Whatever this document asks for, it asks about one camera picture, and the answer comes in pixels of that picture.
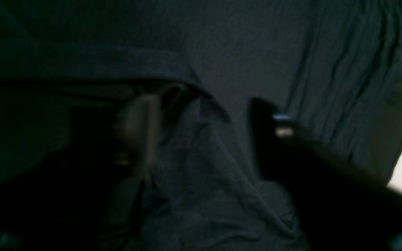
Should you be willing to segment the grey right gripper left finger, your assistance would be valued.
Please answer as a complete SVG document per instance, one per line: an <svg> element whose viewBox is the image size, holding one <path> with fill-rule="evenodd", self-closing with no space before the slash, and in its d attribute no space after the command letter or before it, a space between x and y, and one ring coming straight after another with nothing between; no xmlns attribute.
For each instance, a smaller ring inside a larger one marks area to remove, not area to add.
<svg viewBox="0 0 402 251"><path fill-rule="evenodd" d="M127 167L134 178L148 178L155 164L161 122L158 95L141 95L128 101L114 126L118 142L114 163Z"/></svg>

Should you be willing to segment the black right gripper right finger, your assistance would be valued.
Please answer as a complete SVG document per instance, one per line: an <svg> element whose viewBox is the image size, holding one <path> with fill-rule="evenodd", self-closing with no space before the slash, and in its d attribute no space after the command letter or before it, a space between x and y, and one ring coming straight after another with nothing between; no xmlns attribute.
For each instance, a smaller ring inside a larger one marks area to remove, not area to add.
<svg viewBox="0 0 402 251"><path fill-rule="evenodd" d="M402 194L266 100L249 113L260 172L290 193L313 251L402 251Z"/></svg>

